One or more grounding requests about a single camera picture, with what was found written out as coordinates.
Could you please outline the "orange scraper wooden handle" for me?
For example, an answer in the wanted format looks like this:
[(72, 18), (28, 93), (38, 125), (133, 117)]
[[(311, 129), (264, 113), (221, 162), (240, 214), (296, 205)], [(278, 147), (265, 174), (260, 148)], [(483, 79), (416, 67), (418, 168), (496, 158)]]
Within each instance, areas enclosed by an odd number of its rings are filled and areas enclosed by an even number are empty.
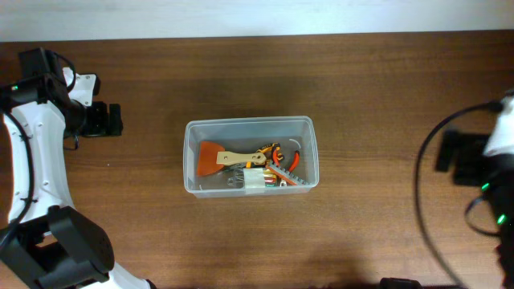
[(197, 175), (208, 176), (222, 170), (226, 166), (246, 164), (253, 162), (263, 164), (266, 157), (262, 153), (234, 153), (227, 151), (220, 144), (212, 141), (200, 143)]

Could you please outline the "clear plastic storage box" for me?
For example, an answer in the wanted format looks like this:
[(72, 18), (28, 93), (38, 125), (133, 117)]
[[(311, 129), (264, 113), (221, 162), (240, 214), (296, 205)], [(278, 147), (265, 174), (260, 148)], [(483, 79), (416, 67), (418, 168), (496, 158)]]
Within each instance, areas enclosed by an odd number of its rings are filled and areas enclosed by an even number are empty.
[(307, 116), (196, 120), (186, 126), (185, 189), (195, 197), (307, 193), (320, 181)]

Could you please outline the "orange black long-nose pliers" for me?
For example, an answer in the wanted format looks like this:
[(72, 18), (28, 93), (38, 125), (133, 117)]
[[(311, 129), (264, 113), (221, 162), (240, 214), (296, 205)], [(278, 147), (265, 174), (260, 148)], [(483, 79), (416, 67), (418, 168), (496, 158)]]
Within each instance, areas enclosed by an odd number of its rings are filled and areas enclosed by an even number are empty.
[(263, 164), (256, 164), (253, 162), (247, 162), (245, 165), (246, 169), (256, 168), (256, 167), (265, 167), (270, 163), (274, 165), (280, 165), (280, 162), (284, 159), (284, 155), (281, 152), (281, 144), (278, 142), (273, 142), (270, 144), (266, 144), (263, 147), (256, 150), (257, 153), (262, 153), (266, 160)]

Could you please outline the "red handled small cutters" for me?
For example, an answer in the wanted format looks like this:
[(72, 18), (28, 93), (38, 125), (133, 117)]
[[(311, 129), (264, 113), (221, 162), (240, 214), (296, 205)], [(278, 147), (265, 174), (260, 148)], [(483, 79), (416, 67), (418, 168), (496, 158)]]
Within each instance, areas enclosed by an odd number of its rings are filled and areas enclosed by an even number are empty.
[(277, 165), (277, 166), (280, 166), (288, 171), (290, 171), (291, 173), (293, 173), (294, 169), (296, 168), (296, 166), (299, 164), (300, 162), (300, 152), (299, 151), (295, 151), (294, 153), (294, 157), (293, 157), (293, 161), (292, 163), (289, 165), (288, 168), (284, 168), (283, 166), (281, 165)]

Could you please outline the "metal socket bit rail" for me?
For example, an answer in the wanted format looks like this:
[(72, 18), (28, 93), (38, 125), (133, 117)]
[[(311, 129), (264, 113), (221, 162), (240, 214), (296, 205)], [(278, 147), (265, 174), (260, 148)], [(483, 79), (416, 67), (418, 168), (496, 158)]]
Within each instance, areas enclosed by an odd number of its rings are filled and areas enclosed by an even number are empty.
[(301, 177), (296, 176), (294, 173), (291, 173), (290, 171), (280, 166), (270, 163), (268, 165), (265, 165), (265, 168), (277, 176), (278, 181), (276, 182), (276, 184), (278, 186), (309, 185), (309, 182), (305, 181)]

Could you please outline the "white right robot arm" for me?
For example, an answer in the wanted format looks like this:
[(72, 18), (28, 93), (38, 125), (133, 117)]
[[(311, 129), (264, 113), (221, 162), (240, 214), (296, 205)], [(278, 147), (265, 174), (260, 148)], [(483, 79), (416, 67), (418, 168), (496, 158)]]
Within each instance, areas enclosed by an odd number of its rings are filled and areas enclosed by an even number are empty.
[(513, 287), (513, 90), (500, 101), (495, 127), (489, 134), (448, 129), (443, 134), (435, 169), (455, 167), (453, 183), (481, 190), (495, 217), (497, 231), (474, 230), (497, 237), (496, 251), (504, 272), (503, 286)]

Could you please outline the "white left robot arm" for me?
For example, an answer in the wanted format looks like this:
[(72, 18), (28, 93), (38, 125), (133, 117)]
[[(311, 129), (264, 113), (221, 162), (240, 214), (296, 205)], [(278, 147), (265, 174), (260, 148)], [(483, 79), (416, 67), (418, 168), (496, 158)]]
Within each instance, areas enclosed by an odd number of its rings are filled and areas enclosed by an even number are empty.
[(1, 260), (29, 288), (152, 288), (115, 260), (106, 232), (71, 200), (63, 159), (65, 115), (82, 116), (64, 81), (45, 73), (1, 89), (14, 189)]

